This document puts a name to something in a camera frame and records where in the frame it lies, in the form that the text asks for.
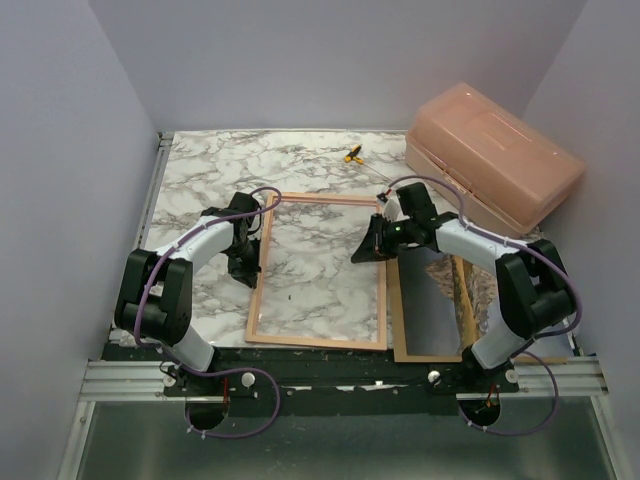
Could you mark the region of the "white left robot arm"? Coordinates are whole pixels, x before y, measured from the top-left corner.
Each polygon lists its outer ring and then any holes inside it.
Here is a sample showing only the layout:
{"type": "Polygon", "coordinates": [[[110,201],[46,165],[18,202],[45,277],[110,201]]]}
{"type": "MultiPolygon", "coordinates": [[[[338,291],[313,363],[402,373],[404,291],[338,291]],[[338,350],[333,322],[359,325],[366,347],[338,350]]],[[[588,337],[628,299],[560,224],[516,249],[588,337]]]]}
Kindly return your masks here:
{"type": "Polygon", "coordinates": [[[215,348],[191,326],[194,276],[223,254],[232,279],[257,286],[260,241],[250,235],[259,209],[256,198],[237,192],[228,207],[204,210],[178,240],[156,250],[138,248],[126,261],[115,325],[187,366],[187,382],[201,395],[220,387],[222,372],[212,364],[215,348]]]}

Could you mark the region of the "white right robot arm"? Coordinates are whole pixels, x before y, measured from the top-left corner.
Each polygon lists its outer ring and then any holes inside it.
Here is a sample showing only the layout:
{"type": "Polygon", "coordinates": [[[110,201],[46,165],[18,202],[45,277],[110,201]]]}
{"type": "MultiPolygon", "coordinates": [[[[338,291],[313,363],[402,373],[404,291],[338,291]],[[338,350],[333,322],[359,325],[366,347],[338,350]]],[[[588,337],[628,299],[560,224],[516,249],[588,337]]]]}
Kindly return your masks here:
{"type": "Polygon", "coordinates": [[[371,216],[351,261],[385,262],[403,250],[427,248],[460,257],[496,279],[501,319],[463,350],[454,374],[456,386],[480,392],[536,340],[567,333],[560,324],[566,318],[580,321],[582,302],[553,243],[497,235],[461,211],[438,213],[427,181],[401,177],[377,196],[383,210],[371,216]]]}

